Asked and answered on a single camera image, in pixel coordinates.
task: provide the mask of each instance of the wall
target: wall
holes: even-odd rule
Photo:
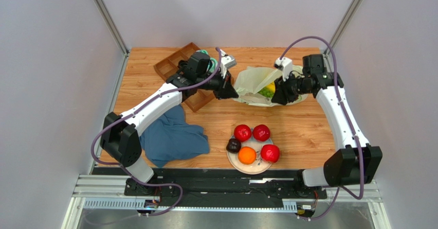
[[[122,54],[93,0],[0,0],[1,228],[60,228]]]
[[[438,0],[364,0],[335,48],[352,111],[384,154],[392,228],[436,228]]]
[[[330,40],[352,0],[104,0],[131,47],[287,46]],[[307,41],[301,46],[318,46]]]

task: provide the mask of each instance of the orange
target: orange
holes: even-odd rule
[[[245,165],[252,164],[254,161],[256,161],[256,151],[250,147],[243,147],[239,151],[239,161],[242,162]]]

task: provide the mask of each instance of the plastic bag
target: plastic bag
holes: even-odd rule
[[[298,77],[303,73],[303,67],[294,66],[293,74]],[[258,92],[267,85],[274,82],[282,76],[282,72],[276,68],[268,67],[247,67],[246,70],[239,73],[234,89],[239,95],[239,98],[233,99],[240,103],[254,105],[256,107],[273,107],[280,105],[272,103],[270,98],[258,94]],[[300,103],[307,98],[307,95],[300,95],[298,100],[288,103],[287,105]]]

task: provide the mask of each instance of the blue cloth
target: blue cloth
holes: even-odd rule
[[[187,160],[210,152],[204,128],[187,124],[181,105],[149,125],[140,136],[140,144],[146,157],[159,168],[172,160]]]

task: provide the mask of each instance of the wooden tabletop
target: wooden tabletop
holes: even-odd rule
[[[214,48],[205,48],[217,58]],[[230,72],[236,79],[247,66],[272,67],[284,48],[222,48],[233,55],[237,65]],[[166,58],[178,48],[133,48],[123,76],[114,112],[127,111],[156,92],[163,80],[155,73],[153,65]],[[318,54],[317,48],[292,48],[286,55],[294,65],[302,65],[302,57]],[[208,136],[210,153],[190,160],[171,161],[165,167],[172,168],[233,168],[227,158],[225,146],[234,127],[246,124],[250,127],[261,123],[271,129],[271,138],[281,150],[280,160],[271,169],[313,168],[323,163],[334,153],[333,136],[321,106],[309,95],[299,104],[272,108],[253,107],[231,99],[213,100],[197,112],[192,112],[184,103],[188,124],[204,127]],[[144,156],[150,166],[154,166]],[[105,151],[101,160],[113,161]]]

